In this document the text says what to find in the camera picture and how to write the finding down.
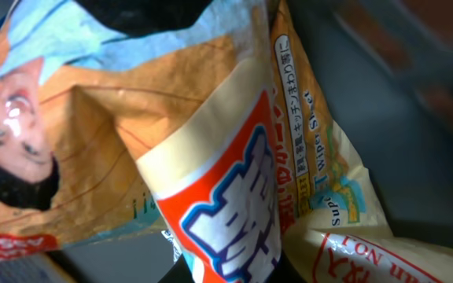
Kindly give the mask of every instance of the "plastic wrapper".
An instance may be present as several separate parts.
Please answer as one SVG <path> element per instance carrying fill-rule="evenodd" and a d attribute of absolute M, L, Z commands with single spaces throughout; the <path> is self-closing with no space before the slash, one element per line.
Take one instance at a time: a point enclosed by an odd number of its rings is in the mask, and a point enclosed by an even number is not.
<path fill-rule="evenodd" d="M 136 161 L 242 57 L 223 50 L 245 43 L 223 36 L 250 27 L 217 17 L 240 2 L 194 2 L 194 17 L 175 17 L 185 26 L 163 30 L 127 17 L 120 31 L 85 3 L 17 1 L 0 29 L 0 261 L 165 229 Z"/>
<path fill-rule="evenodd" d="M 213 157 L 204 158 L 192 174 L 172 184 L 160 178 L 165 182 L 150 186 L 159 188 L 157 203 L 195 282 L 266 281 L 278 268 L 282 251 L 309 282 L 453 281 L 453 250 L 392 235 L 368 170 L 328 111 L 285 1 L 271 26 L 270 47 L 273 100 L 265 107 L 271 107 L 272 128 L 261 122 L 266 114 L 257 105 L 247 111 L 236 135 L 212 148 Z M 224 110 L 219 108 L 208 111 L 211 115 L 200 126 L 191 126 L 231 79 L 242 90 L 231 91 L 230 98 L 238 93 L 248 97 L 245 78 L 236 76 L 243 64 L 160 149 L 181 150 L 177 141 L 187 143 L 199 133 L 210 141 L 210 134 L 228 129 L 229 119 L 220 116 Z M 256 73 L 250 78 L 255 81 Z M 223 103 L 221 109 L 229 107 Z M 222 127 L 209 126 L 216 121 Z M 261 129 L 268 133 L 266 144 L 260 141 Z M 176 144 L 167 147 L 171 142 Z M 212 146 L 193 143 L 201 153 Z M 274 196 L 276 208 L 271 207 Z M 273 211 L 278 219 L 272 218 Z"/>
<path fill-rule="evenodd" d="M 309 282 L 453 282 L 452 249 L 392 235 L 368 170 L 330 117 L 285 1 L 271 41 L 280 79 L 274 106 L 279 213 L 289 261 Z M 308 170 L 299 171 L 299 164 Z"/>
<path fill-rule="evenodd" d="M 169 241 L 169 243 L 172 244 L 172 261 L 176 263 L 179 259 L 179 256 L 181 256 L 182 254 L 181 247 L 179 247 L 178 242 L 172 236 L 171 231 L 162 231 L 162 235 L 165 237 L 165 240 Z"/>

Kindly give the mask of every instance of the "cream-colored packaging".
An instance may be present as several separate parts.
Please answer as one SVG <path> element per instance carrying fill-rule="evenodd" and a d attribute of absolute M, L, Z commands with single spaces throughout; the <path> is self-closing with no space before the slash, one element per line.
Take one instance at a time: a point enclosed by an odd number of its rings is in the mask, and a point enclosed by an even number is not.
<path fill-rule="evenodd" d="M 301 277 L 314 283 L 453 282 L 452 249 L 392 235 L 368 170 L 330 116 L 284 0 L 271 47 L 282 247 Z M 304 151 L 294 142 L 299 133 Z M 300 176 L 299 158 L 308 165 Z"/>
<path fill-rule="evenodd" d="M 0 30 L 0 260 L 166 229 L 154 197 L 270 103 L 264 0 L 144 36 L 81 3 L 15 1 Z"/>

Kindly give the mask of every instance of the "yellow packaging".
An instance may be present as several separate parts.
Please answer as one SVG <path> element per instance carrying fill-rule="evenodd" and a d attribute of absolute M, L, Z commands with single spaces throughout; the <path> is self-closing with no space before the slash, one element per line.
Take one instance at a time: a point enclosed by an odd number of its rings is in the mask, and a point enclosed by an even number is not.
<path fill-rule="evenodd" d="M 453 282 L 452 249 L 392 235 L 368 170 L 330 116 L 285 0 L 271 47 L 282 247 L 301 277 Z"/>

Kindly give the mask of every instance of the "red and white label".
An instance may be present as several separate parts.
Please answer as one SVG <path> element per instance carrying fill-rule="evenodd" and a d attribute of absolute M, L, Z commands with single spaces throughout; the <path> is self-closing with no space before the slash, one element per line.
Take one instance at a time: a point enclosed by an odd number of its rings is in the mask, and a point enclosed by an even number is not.
<path fill-rule="evenodd" d="M 58 248 L 57 240 L 51 235 L 36 235 L 30 237 L 15 237 L 0 234 L 0 261 L 15 259 Z"/>
<path fill-rule="evenodd" d="M 179 242 L 204 263 L 203 282 L 264 282 L 281 255 L 274 129 L 262 91 L 219 159 L 158 205 Z"/>
<path fill-rule="evenodd" d="M 313 282 L 441 282 L 421 268 L 359 237 L 326 234 L 312 270 Z"/>

